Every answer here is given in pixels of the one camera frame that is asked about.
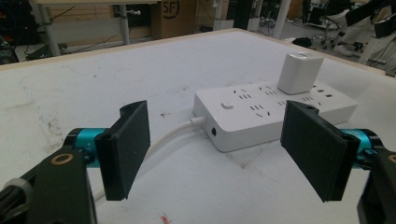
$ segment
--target cable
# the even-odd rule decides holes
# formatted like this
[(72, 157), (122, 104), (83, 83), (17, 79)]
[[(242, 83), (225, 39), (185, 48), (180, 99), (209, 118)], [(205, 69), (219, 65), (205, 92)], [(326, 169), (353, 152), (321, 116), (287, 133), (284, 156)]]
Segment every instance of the cable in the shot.
[[(49, 21), (54, 21), (56, 18), (58, 18), (58, 17), (64, 15), (65, 13), (69, 12), (70, 10), (72, 10), (72, 9), (75, 8), (75, 7), (76, 7), (76, 6), (70, 7), (69, 9), (67, 9), (67, 10), (64, 11), (64, 12), (62, 12), (61, 14), (58, 14), (58, 15), (52, 17), (52, 19), (50, 19)], [(37, 27), (37, 29), (40, 28), (40, 27), (43, 26), (43, 25), (44, 25), (44, 23), (40, 24), (40, 25)]]
[(108, 42), (110, 39), (112, 39), (112, 38), (114, 38), (114, 37), (116, 37), (116, 36), (113, 35), (113, 36), (111, 36), (109, 39), (107, 39), (107, 40), (105, 40), (105, 41), (102, 41), (102, 42), (96, 43), (96, 44), (92, 44), (92, 45), (90, 45), (90, 46), (88, 46), (88, 47), (86, 47), (86, 48), (78, 49), (78, 50), (72, 51), (72, 52), (70, 52), (70, 53), (78, 53), (78, 52), (83, 51), (84, 49), (89, 49), (89, 48), (95, 47), (95, 46), (100, 45), (100, 44), (105, 44), (106, 42)]
[(58, 17), (60, 17), (60, 16), (62, 16), (62, 15), (64, 15), (64, 14), (66, 14), (67, 12), (69, 12), (70, 10), (72, 10), (73, 8), (75, 8), (75, 6), (72, 6), (72, 7), (70, 7), (69, 9), (67, 9), (66, 11), (64, 11), (63, 13), (61, 13), (61, 14), (59, 14), (59, 15), (56, 15), (56, 16), (52, 17), (52, 19), (50, 19), (50, 21), (54, 21), (56, 18), (58, 18)]
[(204, 4), (202, 4), (202, 2), (201, 2), (201, 0), (198, 0), (198, 3), (201, 5), (201, 7), (204, 9), (204, 12), (205, 12), (205, 14), (206, 14), (206, 16), (207, 17), (209, 17), (210, 18), (210, 20), (214, 20), (214, 18), (207, 12), (207, 10), (206, 10), (206, 8), (205, 8), (205, 6), (204, 6)]
[[(156, 141), (154, 141), (151, 144), (151, 146), (148, 148), (148, 151), (146, 153), (145, 160), (147, 158), (151, 157), (152, 154), (154, 154), (156, 152), (156, 149), (158, 148), (158, 146), (161, 145), (163, 142), (165, 142), (172, 135), (174, 135), (184, 129), (190, 128), (190, 127), (202, 126), (205, 123), (205, 121), (206, 121), (205, 117), (199, 117), (199, 118), (190, 119), (189, 121), (186, 121), (184, 123), (177, 125), (175, 128), (173, 128), (169, 132), (165, 133), (163, 136), (161, 136), (160, 138), (158, 138)], [(93, 195), (93, 199), (95, 201), (98, 201), (103, 196), (105, 196), (104, 187), (101, 186), (101, 187), (97, 188), (96, 190), (93, 191), (92, 195)]]
[(382, 51), (381, 55), (379, 55), (379, 57), (378, 57), (376, 60), (373, 60), (373, 61), (370, 63), (370, 65), (369, 65), (370, 67), (373, 65), (373, 63), (376, 63), (376, 64), (374, 64), (373, 66), (377, 66), (377, 65), (380, 64), (380, 62), (379, 62), (378, 60), (381, 59), (382, 55), (384, 55), (385, 51), (387, 51), (387, 48), (389, 47), (389, 44), (392, 43), (392, 42), (393, 42), (393, 39), (389, 41), (389, 43), (387, 44), (387, 46), (385, 47), (385, 49)]

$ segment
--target floor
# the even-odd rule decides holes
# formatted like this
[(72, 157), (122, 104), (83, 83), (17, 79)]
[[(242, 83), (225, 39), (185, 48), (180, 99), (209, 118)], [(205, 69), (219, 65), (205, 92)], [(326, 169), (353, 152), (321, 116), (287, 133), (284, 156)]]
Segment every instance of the floor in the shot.
[[(299, 38), (299, 37), (308, 37), (311, 38), (314, 34), (316, 33), (322, 33), (323, 30), (320, 27), (317, 26), (312, 26), (312, 25), (304, 25), (300, 21), (287, 21), (285, 22), (284, 29), (281, 35), (281, 39), (288, 39), (292, 40), (293, 38)], [(264, 24), (263, 27), (260, 27), (259, 30), (256, 32), (262, 35), (267, 35), (271, 36), (273, 33), (273, 29), (268, 28), (266, 24)], [(368, 43), (370, 40), (370, 37), (373, 32), (367, 31), (361, 37), (358, 39), (359, 42), (363, 43), (364, 45)], [(338, 34), (338, 31), (335, 29), (330, 31), (330, 35), (336, 36)], [(145, 41), (150, 41), (150, 38), (142, 39), (142, 40), (133, 40), (132, 43), (139, 43), (139, 42), (145, 42)], [(38, 45), (33, 45), (33, 46), (18, 46), (16, 48), (16, 54), (18, 55), (19, 59), (21, 62), (26, 61), (26, 56), (29, 55), (30, 53), (42, 48), (44, 44), (38, 44)], [(87, 50), (94, 50), (94, 49), (100, 49), (103, 47), (111, 47), (108, 45), (108, 43), (97, 43), (94, 45), (90, 46), (83, 46), (80, 49), (77, 50), (69, 50), (72, 53), (73, 52), (82, 52), (82, 51), (87, 51)], [(324, 52), (339, 58), (343, 58), (352, 62), (357, 62), (359, 59), (359, 52), (356, 51), (357, 56), (353, 57), (346, 57), (340, 54), (337, 54), (332, 50), (331, 47), (328, 47), (324, 49), (321, 44), (320, 40), (315, 40), (313, 42), (313, 45), (311, 49), (316, 49), (320, 52)], [(381, 60), (385, 61), (385, 64), (382, 63), (376, 63), (376, 62), (368, 62), (367, 65), (376, 67), (378, 69), (384, 70), (390, 75), (394, 75), (396, 71), (396, 56), (395, 56), (395, 50), (396, 50), (396, 43), (393, 43), (393, 45), (389, 45), (388, 50), (384, 54), (380, 54), (380, 56), (377, 56)]]

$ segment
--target white power adapter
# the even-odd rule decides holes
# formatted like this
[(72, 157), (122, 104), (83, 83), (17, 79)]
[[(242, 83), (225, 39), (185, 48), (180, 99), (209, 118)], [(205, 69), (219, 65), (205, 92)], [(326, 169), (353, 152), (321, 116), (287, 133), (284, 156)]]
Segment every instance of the white power adapter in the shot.
[(287, 54), (277, 87), (287, 94), (311, 91), (323, 60), (309, 52)]
[[(347, 121), (358, 105), (318, 81), (298, 94), (287, 94), (277, 86), (263, 82), (197, 91), (193, 113), (196, 117), (206, 117), (203, 128), (213, 145), (221, 152), (229, 152), (279, 139), (288, 100), (318, 108), (320, 116), (332, 124)], [(297, 90), (306, 90), (304, 85), (296, 86)]]

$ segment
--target cardboard box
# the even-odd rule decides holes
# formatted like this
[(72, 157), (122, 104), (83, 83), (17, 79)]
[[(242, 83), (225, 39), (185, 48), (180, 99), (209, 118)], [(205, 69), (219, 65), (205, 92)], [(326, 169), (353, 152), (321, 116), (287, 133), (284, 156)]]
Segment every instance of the cardboard box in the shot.
[(195, 0), (163, 0), (151, 6), (151, 36), (163, 39), (193, 35)]

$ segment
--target outlet socket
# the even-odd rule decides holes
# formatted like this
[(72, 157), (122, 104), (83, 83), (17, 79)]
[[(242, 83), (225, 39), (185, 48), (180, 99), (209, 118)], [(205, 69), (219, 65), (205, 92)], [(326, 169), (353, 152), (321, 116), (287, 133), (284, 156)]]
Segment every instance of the outlet socket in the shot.
[(206, 117), (203, 128), (215, 147), (229, 152), (279, 139), (288, 100), (318, 108), (331, 124), (347, 121), (358, 105), (318, 81), (311, 91), (293, 95), (263, 82), (197, 91), (193, 113)]

